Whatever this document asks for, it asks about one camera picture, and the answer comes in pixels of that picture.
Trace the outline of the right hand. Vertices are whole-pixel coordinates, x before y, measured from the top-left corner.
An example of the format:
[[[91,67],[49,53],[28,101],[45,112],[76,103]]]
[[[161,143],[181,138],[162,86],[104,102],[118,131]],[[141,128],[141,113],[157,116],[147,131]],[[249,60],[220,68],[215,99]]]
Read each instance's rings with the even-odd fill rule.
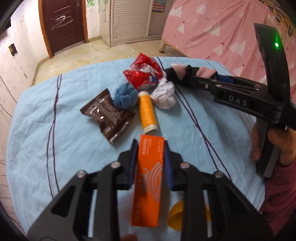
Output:
[[[291,128],[286,130],[271,128],[267,135],[269,141],[281,150],[280,163],[283,166],[292,164],[295,161],[295,131]],[[261,157],[260,139],[257,123],[255,123],[251,132],[253,161],[257,161]]]

